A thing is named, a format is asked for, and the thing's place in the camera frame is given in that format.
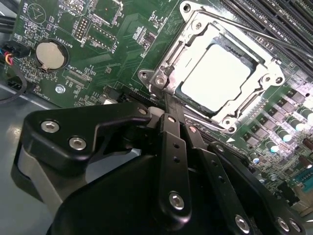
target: black connector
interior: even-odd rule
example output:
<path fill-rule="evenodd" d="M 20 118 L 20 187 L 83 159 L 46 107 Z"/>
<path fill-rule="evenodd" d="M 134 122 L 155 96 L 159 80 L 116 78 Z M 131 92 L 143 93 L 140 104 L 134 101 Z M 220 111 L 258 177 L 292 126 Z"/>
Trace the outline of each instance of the black connector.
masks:
<path fill-rule="evenodd" d="M 8 41 L 2 44 L 2 50 L 12 54 L 13 57 L 23 58 L 30 55 L 31 48 L 26 47 L 21 43 L 15 41 Z"/>

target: screw hole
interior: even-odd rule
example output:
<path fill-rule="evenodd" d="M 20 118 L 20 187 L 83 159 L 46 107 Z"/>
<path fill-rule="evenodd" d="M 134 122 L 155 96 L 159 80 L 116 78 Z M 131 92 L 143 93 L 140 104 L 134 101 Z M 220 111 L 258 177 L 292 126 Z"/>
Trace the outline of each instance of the screw hole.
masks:
<path fill-rule="evenodd" d="M 228 131 L 229 131 L 229 132 L 234 132 L 234 131 L 235 131 L 235 128 L 234 128 L 234 127 L 230 127 L 230 128 L 228 129 Z"/>
<path fill-rule="evenodd" d="M 177 164 L 179 164 L 179 163 L 180 163 L 179 158 L 178 158 L 178 157 L 174 157 L 174 162 L 177 163 Z"/>
<path fill-rule="evenodd" d="M 283 82 L 283 78 L 282 77 L 278 77 L 276 78 L 276 84 L 281 84 Z"/>
<path fill-rule="evenodd" d="M 190 11 L 190 9 L 191 9 L 190 5 L 189 4 L 185 4 L 185 6 L 183 8 L 184 12 L 188 13 Z"/>
<path fill-rule="evenodd" d="M 224 180 L 224 178 L 223 178 L 222 176 L 219 176 L 219 180 L 220 180 L 220 182 L 221 182 L 222 184 L 225 184 L 225 183 L 226 183 L 225 180 Z"/>
<path fill-rule="evenodd" d="M 80 141 L 74 141 L 74 145 L 82 146 L 82 143 Z"/>
<path fill-rule="evenodd" d="M 211 163 L 212 163 L 213 166 L 218 166 L 217 163 L 216 163 L 216 161 L 213 161 L 213 160 L 212 160 Z"/>

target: cable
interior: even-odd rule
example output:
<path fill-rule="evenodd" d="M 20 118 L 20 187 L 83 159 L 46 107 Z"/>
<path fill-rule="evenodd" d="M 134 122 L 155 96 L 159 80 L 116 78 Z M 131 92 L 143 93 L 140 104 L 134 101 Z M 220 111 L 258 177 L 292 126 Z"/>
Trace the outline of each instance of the cable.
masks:
<path fill-rule="evenodd" d="M 13 33 L 13 26 L 0 24 L 0 33 L 12 34 Z"/>
<path fill-rule="evenodd" d="M 24 74 L 21 72 L 21 70 L 15 66 L 11 66 L 12 70 L 14 71 L 14 73 L 16 74 L 16 76 L 21 80 L 22 82 L 22 87 L 20 88 L 19 91 L 17 91 L 13 96 L 5 98 L 5 99 L 0 99 L 0 105 L 1 104 L 6 104 L 9 103 L 15 99 L 17 99 L 18 97 L 20 97 L 27 89 L 27 80 L 24 76 Z"/>
<path fill-rule="evenodd" d="M 10 9 L 11 11 L 13 11 L 15 14 L 18 13 L 18 11 L 19 11 L 19 4 L 17 2 L 15 2 L 15 0 L 0 0 L 0 2 L 5 7 Z"/>
<path fill-rule="evenodd" d="M 267 35 L 267 34 L 265 34 L 265 33 L 262 33 L 262 32 L 259 32 L 259 31 L 257 31 L 257 30 L 254 30 L 254 29 L 252 29 L 252 28 L 246 27 L 246 26 L 243 25 L 243 24 L 234 22 L 234 21 L 232 21 L 232 20 L 229 20 L 229 19 L 224 18 L 224 17 L 222 17 L 222 16 L 216 15 L 216 14 L 214 14 L 214 13 L 205 11 L 205 14 L 208 15 L 208 16 L 210 16 L 210 17 L 212 17 L 212 18 L 214 18 L 214 19 L 217 19 L 217 20 L 219 20 L 219 21 L 223 21 L 223 22 L 225 22 L 225 23 L 227 23 L 227 24 L 230 24 L 230 25 L 232 25 L 232 26 L 235 26 L 235 27 L 237 27 L 237 28 L 240 28 L 240 29 L 242 29 L 243 31 L 247 31 L 247 32 L 253 33 L 253 34 L 255 34 L 255 35 L 258 35 L 258 36 L 260 36 L 260 37 L 263 37 L 263 38 L 265 38 L 265 39 L 267 39 L 267 40 L 269 40 L 269 41 L 271 41 L 271 42 L 273 42 L 273 43 L 279 44 L 279 45 L 281 45 L 281 46 L 283 46 L 283 47 L 285 47 L 285 48 L 287 48 L 287 49 L 289 49 L 289 50 L 296 51 L 296 52 L 298 52 L 298 53 L 300 53 L 300 54 L 302 54 L 302 55 L 305 55 L 305 56 L 309 57 L 310 59 L 313 59 L 312 53 L 309 53 L 309 52 L 307 52 L 307 51 L 305 51 L 305 50 L 302 50 L 302 49 L 300 49 L 299 47 L 294 46 L 294 45 L 292 45 L 292 44 L 290 44 L 290 43 L 286 43 L 286 42 L 281 41 L 281 40 L 279 40 L 279 39 L 273 38 L 273 37 L 271 37 L 271 36 L 269 36 L 269 35 Z"/>
<path fill-rule="evenodd" d="M 12 59 L 12 57 L 11 57 L 12 54 L 6 52 L 6 53 L 4 54 L 4 56 L 5 56 L 5 61 L 6 61 L 6 63 L 7 63 L 8 65 L 12 66 L 12 65 L 13 65 L 13 59 Z"/>
<path fill-rule="evenodd" d="M 0 16 L 0 24 L 8 24 L 8 25 L 14 25 L 15 24 L 15 18 L 8 17 L 8 16 Z"/>

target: silver screw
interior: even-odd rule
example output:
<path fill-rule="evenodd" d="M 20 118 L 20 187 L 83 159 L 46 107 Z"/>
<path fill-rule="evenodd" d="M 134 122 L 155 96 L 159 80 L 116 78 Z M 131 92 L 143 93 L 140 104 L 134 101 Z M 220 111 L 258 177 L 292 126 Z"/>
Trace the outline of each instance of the silver screw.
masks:
<path fill-rule="evenodd" d="M 163 85 L 163 84 L 164 84 L 163 78 L 156 78 L 156 83 L 157 83 L 158 85 Z"/>
<path fill-rule="evenodd" d="M 82 138 L 73 137 L 69 140 L 69 145 L 75 150 L 83 150 L 86 148 L 87 143 Z"/>
<path fill-rule="evenodd" d="M 197 130 L 194 126 L 189 126 L 189 129 L 191 130 L 191 132 L 196 133 Z"/>
<path fill-rule="evenodd" d="M 250 232 L 250 227 L 248 223 L 240 215 L 236 215 L 235 221 L 238 228 L 240 228 L 240 230 L 243 231 L 245 234 L 248 234 Z"/>
<path fill-rule="evenodd" d="M 139 112 L 140 112 L 141 114 L 143 114 L 143 115 L 146 115 L 146 114 L 147 114 L 147 112 L 146 112 L 145 110 L 143 110 L 143 109 L 139 109 Z"/>
<path fill-rule="evenodd" d="M 177 193 L 172 192 L 170 194 L 170 203 L 176 210 L 182 210 L 185 207 L 184 200 Z"/>
<path fill-rule="evenodd" d="M 297 232 L 301 232 L 300 227 L 296 224 L 296 222 L 294 222 L 292 219 L 289 220 L 289 222 L 291 223 L 291 225 L 293 226 L 294 229 L 297 230 Z"/>
<path fill-rule="evenodd" d="M 199 22 L 199 23 L 197 23 L 196 24 L 196 29 L 199 29 L 199 28 L 201 28 L 201 26 L 202 26 L 202 24 Z"/>
<path fill-rule="evenodd" d="M 60 129 L 60 126 L 54 121 L 44 121 L 41 123 L 41 129 L 48 133 L 55 133 Z"/>
<path fill-rule="evenodd" d="M 286 222 L 282 218 L 277 218 L 277 222 L 283 230 L 285 230 L 286 232 L 290 231 L 288 224 L 286 224 Z"/>
<path fill-rule="evenodd" d="M 224 152 L 224 149 L 223 149 L 223 147 L 222 147 L 222 146 L 217 145 L 217 146 L 216 146 L 216 148 L 217 148 L 219 151 Z"/>
<path fill-rule="evenodd" d="M 58 84 L 58 85 L 55 86 L 55 91 L 58 94 L 63 94 L 66 91 L 66 89 L 65 89 L 65 87 L 63 85 Z"/>
<path fill-rule="evenodd" d="M 173 117 L 171 117 L 171 116 L 169 116 L 168 119 L 169 119 L 171 122 L 176 122 L 175 119 L 174 119 Z"/>

